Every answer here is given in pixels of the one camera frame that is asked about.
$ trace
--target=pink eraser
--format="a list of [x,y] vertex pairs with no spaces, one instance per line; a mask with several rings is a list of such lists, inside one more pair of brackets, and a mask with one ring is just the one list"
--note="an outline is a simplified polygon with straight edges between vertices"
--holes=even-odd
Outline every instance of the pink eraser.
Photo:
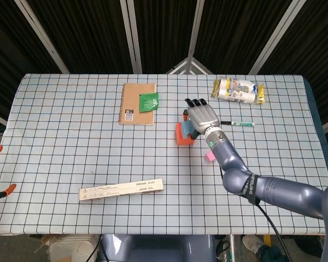
[[206,155],[204,156],[205,159],[209,162],[212,162],[215,160],[215,156],[214,154],[212,153],[212,151],[209,151],[208,153],[206,153]]

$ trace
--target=spiral notebook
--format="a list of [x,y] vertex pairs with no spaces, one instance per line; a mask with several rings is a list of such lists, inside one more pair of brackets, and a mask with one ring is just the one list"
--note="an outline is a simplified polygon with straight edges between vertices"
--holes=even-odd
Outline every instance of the spiral notebook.
[[139,111],[140,94],[154,93],[155,84],[126,83],[122,88],[121,104],[119,111],[120,124],[145,124],[152,125],[154,111]]

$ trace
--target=table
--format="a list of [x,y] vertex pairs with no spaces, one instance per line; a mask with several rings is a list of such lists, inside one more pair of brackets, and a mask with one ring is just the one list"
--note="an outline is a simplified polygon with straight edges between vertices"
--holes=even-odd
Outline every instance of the table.
[[[298,75],[228,75],[266,84],[266,103],[210,96],[226,75],[27,74],[13,102],[0,155],[0,234],[274,234],[247,200],[228,193],[202,138],[178,148],[184,99],[204,98],[251,171],[328,186],[328,170]],[[153,126],[118,124],[122,85],[156,83]],[[80,203],[80,188],[162,178],[162,193]],[[317,219],[265,205],[281,234],[321,234]]]

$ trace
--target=floor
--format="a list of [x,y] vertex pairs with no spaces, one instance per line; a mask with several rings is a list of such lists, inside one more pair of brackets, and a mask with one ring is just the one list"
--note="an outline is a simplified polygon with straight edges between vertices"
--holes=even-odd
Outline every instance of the floor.
[[[320,262],[319,258],[302,252],[292,239],[284,240],[293,261]],[[0,262],[24,261],[24,262],[46,262],[49,261],[47,246],[44,246],[37,253],[40,241],[32,239],[27,235],[0,236]],[[280,246],[277,238],[272,236],[272,244]],[[249,250],[241,248],[242,262],[257,262],[257,257]]]

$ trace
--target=robotic hand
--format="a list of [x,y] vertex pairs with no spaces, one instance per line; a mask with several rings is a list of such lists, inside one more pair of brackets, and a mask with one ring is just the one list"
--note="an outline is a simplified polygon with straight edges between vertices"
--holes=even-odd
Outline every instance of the robotic hand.
[[204,99],[186,99],[188,115],[195,129],[202,135],[225,171],[222,182],[233,194],[245,196],[245,185],[255,198],[305,216],[323,219],[326,241],[321,261],[328,262],[328,188],[322,190],[304,183],[277,177],[257,176],[245,166],[220,127],[220,120]]

